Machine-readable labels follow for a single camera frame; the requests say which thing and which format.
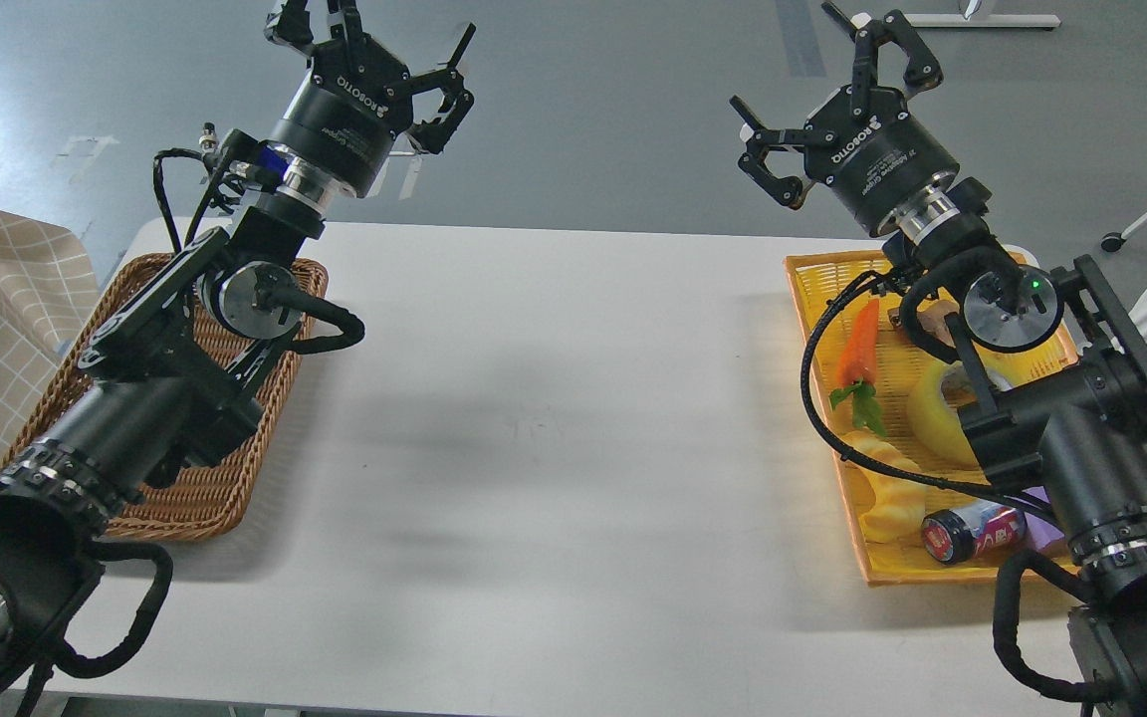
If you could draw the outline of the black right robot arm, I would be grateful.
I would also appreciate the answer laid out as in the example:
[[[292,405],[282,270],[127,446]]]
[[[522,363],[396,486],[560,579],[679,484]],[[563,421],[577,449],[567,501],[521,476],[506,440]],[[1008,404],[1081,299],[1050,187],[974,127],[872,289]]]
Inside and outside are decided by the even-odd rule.
[[[851,79],[799,128],[768,128],[742,99],[739,167],[799,209],[824,184],[883,239],[891,268],[864,271],[828,301],[803,350],[806,416],[841,460],[994,501],[1066,536],[1072,569],[1033,550],[1000,567],[992,636],[1001,665],[1083,714],[1147,716],[1147,344],[1087,255],[1021,265],[985,223],[991,190],[910,114],[943,70],[906,15],[828,15],[855,44]],[[824,332],[866,293],[894,293],[910,344],[968,374],[962,408],[985,485],[885,463],[824,424],[810,371]]]

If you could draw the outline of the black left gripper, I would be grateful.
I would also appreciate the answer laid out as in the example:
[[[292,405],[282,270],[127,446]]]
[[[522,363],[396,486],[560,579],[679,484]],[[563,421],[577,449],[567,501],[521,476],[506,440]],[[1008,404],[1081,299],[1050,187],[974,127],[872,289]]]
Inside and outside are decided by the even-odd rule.
[[[431,119],[413,123],[411,99],[387,93],[388,85],[409,75],[395,54],[369,36],[360,37],[354,55],[342,38],[315,48],[307,1],[274,1],[265,20],[265,41],[313,59],[270,132],[270,142],[323,169],[362,198],[403,131],[409,128],[406,137],[415,154],[440,154],[454,137],[475,101],[460,67],[475,32],[475,24],[465,24],[446,63],[415,77],[415,95],[437,89],[442,100]]]

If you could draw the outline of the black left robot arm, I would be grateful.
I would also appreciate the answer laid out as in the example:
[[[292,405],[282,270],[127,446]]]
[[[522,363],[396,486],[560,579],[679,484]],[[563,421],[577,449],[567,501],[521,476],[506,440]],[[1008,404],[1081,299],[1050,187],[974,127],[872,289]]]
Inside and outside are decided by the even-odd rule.
[[[328,5],[317,41],[304,1],[279,1],[264,36],[307,72],[268,139],[241,130],[197,149],[208,182],[181,233],[159,198],[173,254],[93,333],[73,407],[0,469],[0,693],[28,677],[22,716],[52,673],[96,679],[150,636],[173,562],[159,545],[106,541],[114,519],[186,467],[223,462],[264,416],[256,393],[283,354],[354,346],[348,309],[301,289],[292,260],[322,236],[341,194],[362,198],[398,137],[445,148],[466,114],[465,28],[445,64],[414,75],[362,29],[353,1]]]

